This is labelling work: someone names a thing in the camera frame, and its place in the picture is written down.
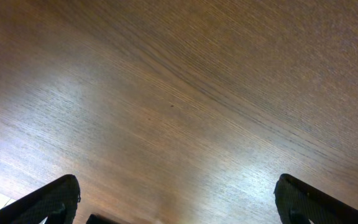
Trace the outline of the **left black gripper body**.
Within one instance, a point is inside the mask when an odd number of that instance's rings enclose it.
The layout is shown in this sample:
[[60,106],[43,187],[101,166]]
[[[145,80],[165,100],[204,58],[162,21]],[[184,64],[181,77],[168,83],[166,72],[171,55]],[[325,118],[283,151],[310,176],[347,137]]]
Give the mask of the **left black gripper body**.
[[86,224],[120,224],[120,223],[98,214],[91,214],[87,219]]

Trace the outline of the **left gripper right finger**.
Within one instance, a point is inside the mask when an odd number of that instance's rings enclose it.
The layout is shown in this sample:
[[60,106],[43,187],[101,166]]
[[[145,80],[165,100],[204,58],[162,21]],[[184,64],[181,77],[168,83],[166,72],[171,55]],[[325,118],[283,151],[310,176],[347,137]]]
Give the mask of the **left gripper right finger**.
[[275,204],[283,224],[358,223],[358,210],[290,174],[276,183]]

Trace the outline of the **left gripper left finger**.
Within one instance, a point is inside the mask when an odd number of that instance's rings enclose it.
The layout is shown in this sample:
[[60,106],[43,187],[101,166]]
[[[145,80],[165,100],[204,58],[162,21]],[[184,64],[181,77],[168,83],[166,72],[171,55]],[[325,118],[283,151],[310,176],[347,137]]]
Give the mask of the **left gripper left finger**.
[[80,202],[80,185],[72,174],[53,182],[0,209],[0,224],[47,223],[72,224]]

